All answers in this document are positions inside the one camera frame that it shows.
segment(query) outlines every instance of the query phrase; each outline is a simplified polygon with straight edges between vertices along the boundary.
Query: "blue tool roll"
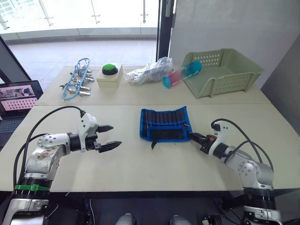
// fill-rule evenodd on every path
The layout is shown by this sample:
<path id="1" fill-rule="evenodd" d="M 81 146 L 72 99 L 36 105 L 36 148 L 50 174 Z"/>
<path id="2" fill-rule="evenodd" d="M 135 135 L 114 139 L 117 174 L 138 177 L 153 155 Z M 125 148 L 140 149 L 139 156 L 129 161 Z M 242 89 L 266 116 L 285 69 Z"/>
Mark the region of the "blue tool roll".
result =
<path id="1" fill-rule="evenodd" d="M 140 137 L 152 142 L 152 149 L 158 142 L 186 142 L 192 133 L 187 107 L 175 111 L 156 112 L 142 109 L 140 120 Z"/>

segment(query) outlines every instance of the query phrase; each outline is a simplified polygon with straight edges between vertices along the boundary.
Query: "clear plastic bag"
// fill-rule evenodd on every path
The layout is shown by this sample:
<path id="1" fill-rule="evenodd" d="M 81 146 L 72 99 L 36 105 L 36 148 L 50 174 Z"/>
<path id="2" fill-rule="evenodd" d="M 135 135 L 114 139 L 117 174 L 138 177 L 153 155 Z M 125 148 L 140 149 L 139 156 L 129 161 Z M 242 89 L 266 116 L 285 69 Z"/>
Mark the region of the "clear plastic bag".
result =
<path id="1" fill-rule="evenodd" d="M 171 72 L 172 58 L 163 57 L 155 63 L 148 63 L 142 69 L 135 69 L 125 75 L 125 80 L 130 84 L 139 85 L 142 83 L 160 81 L 163 76 Z"/>

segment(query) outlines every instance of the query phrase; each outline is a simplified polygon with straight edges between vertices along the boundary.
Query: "plastic basket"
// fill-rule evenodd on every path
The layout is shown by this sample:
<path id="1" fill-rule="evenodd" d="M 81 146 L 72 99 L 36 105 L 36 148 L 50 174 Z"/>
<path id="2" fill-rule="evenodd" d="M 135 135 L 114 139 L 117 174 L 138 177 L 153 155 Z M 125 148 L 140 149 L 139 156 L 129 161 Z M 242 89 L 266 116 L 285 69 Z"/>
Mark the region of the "plastic basket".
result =
<path id="1" fill-rule="evenodd" d="M 231 91 L 247 91 L 264 71 L 255 62 L 232 48 L 209 52 L 190 52 L 182 66 L 200 61 L 202 70 L 184 80 L 196 98 Z"/>

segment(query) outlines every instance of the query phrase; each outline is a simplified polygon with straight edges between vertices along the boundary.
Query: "green push button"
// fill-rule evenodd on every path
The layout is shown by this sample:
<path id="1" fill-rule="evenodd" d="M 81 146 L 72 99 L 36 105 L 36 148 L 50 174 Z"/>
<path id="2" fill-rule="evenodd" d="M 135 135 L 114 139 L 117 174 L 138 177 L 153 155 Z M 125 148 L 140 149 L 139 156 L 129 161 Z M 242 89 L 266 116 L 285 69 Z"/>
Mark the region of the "green push button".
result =
<path id="1" fill-rule="evenodd" d="M 102 73 L 105 75 L 114 75 L 118 72 L 118 69 L 114 64 L 108 63 L 102 67 Z"/>

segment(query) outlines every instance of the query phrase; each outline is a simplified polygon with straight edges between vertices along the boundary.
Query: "green button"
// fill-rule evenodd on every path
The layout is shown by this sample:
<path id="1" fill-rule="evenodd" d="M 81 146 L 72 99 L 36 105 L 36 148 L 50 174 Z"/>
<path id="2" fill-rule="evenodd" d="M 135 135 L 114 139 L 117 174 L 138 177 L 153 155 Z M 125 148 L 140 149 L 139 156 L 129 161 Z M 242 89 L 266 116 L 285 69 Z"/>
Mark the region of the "green button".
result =
<path id="1" fill-rule="evenodd" d="M 110 64 L 110 63 L 103 66 L 103 69 L 105 69 L 105 70 L 113 70 L 115 68 L 116 68 L 116 66 L 114 64 Z"/>

